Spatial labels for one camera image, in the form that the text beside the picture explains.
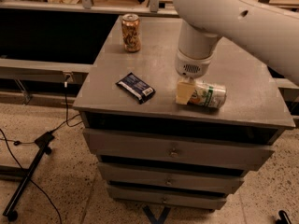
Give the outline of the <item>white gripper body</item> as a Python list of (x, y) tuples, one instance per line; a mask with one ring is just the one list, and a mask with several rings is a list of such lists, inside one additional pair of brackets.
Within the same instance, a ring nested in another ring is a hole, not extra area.
[(204, 52), (187, 52), (177, 50), (175, 68), (182, 77), (199, 78), (202, 77), (213, 58), (213, 54)]

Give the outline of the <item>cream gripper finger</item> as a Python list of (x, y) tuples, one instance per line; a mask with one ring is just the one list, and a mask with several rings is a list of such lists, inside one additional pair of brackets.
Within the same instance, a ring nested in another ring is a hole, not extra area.
[(195, 81), (190, 77), (181, 77), (177, 82), (176, 103), (186, 105), (195, 91)]

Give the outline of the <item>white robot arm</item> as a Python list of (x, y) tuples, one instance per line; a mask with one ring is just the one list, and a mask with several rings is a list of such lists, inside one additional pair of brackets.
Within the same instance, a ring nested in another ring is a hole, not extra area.
[(173, 0), (182, 18), (175, 67), (182, 77), (206, 73), (223, 37), (299, 84), (299, 15), (254, 0)]

